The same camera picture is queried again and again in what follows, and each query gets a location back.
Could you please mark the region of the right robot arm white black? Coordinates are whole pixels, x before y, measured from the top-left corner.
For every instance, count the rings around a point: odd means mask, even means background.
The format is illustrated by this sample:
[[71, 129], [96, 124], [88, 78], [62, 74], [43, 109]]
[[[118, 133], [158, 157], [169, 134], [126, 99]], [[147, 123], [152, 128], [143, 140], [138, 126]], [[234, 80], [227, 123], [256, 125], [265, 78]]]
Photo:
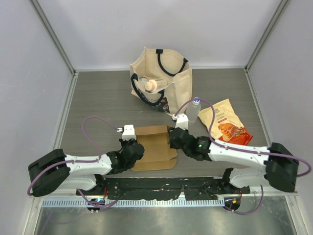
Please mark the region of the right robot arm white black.
[[283, 192], [295, 191], [299, 161], [280, 143], [273, 142], [270, 147], [231, 144], [205, 136], [195, 138], [181, 128], [170, 129], [169, 143], [171, 148], [180, 149], [197, 161], [246, 166], [245, 169], [225, 170], [221, 188], [226, 193], [257, 185], [270, 185]]

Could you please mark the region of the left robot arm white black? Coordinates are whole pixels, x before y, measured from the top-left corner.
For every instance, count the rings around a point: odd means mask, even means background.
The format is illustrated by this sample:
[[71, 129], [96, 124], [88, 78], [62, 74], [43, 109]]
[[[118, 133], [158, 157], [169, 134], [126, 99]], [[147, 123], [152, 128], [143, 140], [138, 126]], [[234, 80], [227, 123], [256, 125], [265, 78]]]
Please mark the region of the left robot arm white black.
[[104, 183], [99, 176], [122, 173], [144, 155], [144, 147], [135, 139], [119, 140], [121, 149], [97, 157], [66, 155], [55, 149], [28, 166], [30, 186], [27, 195], [42, 197], [58, 189], [76, 189], [100, 195]]

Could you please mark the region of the brown cardboard box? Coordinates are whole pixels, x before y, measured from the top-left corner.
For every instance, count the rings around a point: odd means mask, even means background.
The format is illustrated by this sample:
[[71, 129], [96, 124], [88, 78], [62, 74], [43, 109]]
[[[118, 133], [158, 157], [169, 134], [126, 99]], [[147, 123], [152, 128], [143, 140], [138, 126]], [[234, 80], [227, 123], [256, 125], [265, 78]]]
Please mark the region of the brown cardboard box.
[[144, 147], [143, 157], [136, 161], [132, 171], [172, 169], [178, 155], [169, 145], [169, 126], [136, 127], [137, 142]]

